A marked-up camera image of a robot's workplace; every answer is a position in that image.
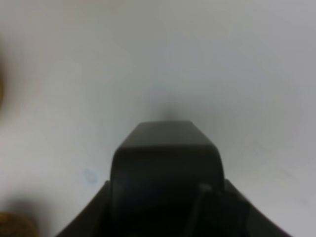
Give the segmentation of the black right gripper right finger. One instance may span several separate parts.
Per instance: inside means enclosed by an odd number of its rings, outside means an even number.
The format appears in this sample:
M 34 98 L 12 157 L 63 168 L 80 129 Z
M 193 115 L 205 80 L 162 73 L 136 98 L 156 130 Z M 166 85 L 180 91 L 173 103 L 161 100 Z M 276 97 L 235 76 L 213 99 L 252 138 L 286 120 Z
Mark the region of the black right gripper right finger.
M 229 181 L 223 190 L 200 185 L 198 237 L 288 237 Z

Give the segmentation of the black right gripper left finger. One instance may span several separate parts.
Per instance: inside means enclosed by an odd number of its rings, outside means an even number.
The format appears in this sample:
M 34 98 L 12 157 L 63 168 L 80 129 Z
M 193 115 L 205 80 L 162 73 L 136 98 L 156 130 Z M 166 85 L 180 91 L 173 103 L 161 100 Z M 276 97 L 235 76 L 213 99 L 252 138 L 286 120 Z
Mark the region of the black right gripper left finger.
M 114 237 L 112 184 L 106 181 L 88 205 L 59 234 L 59 237 Z

